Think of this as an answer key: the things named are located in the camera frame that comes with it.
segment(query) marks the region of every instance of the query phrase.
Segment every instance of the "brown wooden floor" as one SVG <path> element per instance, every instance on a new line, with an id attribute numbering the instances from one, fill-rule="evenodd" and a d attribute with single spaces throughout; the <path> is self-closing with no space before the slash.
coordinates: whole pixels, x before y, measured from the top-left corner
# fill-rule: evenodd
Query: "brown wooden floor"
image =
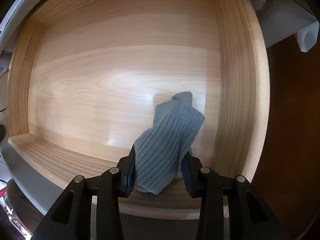
<path id="1" fill-rule="evenodd" d="M 303 53 L 290 36 L 267 53 L 269 123 L 252 183 L 295 239 L 320 210 L 320 42 Z"/>

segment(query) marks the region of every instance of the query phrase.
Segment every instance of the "blue-gray ribbed sock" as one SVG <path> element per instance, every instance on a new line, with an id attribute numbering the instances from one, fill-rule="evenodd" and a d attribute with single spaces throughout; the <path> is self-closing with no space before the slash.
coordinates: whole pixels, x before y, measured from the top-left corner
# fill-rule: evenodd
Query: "blue-gray ribbed sock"
<path id="1" fill-rule="evenodd" d="M 134 142 L 134 185 L 141 192 L 158 194 L 181 174 L 183 157 L 204 122 L 191 103 L 192 93 L 182 92 L 157 105 L 153 127 Z"/>

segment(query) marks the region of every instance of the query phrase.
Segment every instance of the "folded fabric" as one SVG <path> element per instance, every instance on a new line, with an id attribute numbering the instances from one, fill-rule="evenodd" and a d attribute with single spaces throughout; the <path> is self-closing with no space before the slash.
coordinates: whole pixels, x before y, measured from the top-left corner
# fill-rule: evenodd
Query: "folded fabric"
<path id="1" fill-rule="evenodd" d="M 191 103 L 192 93 L 182 92 L 157 105 L 153 127 L 134 142 L 134 185 L 141 192 L 158 194 L 181 176 L 183 157 L 204 122 Z"/>

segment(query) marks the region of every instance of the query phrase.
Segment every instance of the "silver screw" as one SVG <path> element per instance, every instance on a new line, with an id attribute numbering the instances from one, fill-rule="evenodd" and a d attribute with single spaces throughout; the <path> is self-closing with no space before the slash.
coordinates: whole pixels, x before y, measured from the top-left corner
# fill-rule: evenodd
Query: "silver screw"
<path id="1" fill-rule="evenodd" d="M 239 182 L 245 182 L 245 177 L 244 176 L 237 176 L 237 181 Z"/>
<path id="2" fill-rule="evenodd" d="M 119 172 L 119 169 L 117 167 L 113 167 L 113 168 L 110 169 L 110 173 L 111 174 L 116 174 L 118 172 Z"/>
<path id="3" fill-rule="evenodd" d="M 200 169 L 200 171 L 201 171 L 202 173 L 207 174 L 207 173 L 210 172 L 210 169 L 209 169 L 208 167 L 202 167 L 202 168 Z"/>
<path id="4" fill-rule="evenodd" d="M 78 175 L 78 176 L 75 176 L 74 180 L 75 180 L 76 183 L 78 183 L 78 182 L 81 182 L 83 180 L 83 177 L 81 175 Z"/>

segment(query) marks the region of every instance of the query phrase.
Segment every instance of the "black object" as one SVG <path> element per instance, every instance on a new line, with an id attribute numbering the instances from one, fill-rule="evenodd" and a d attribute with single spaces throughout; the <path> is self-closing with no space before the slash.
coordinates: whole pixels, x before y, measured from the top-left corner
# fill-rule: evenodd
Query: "black object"
<path id="1" fill-rule="evenodd" d="M 133 191 L 134 146 L 117 167 L 101 176 L 76 176 L 61 193 L 33 234 L 31 240 L 88 240 L 92 196 L 97 195 L 97 240 L 123 240 L 119 197 Z M 197 240 L 223 240 L 223 200 L 228 196 L 230 240 L 289 240 L 271 209 L 243 177 L 219 176 L 202 167 L 198 158 L 186 154 L 182 164 L 186 190 L 201 197 Z"/>

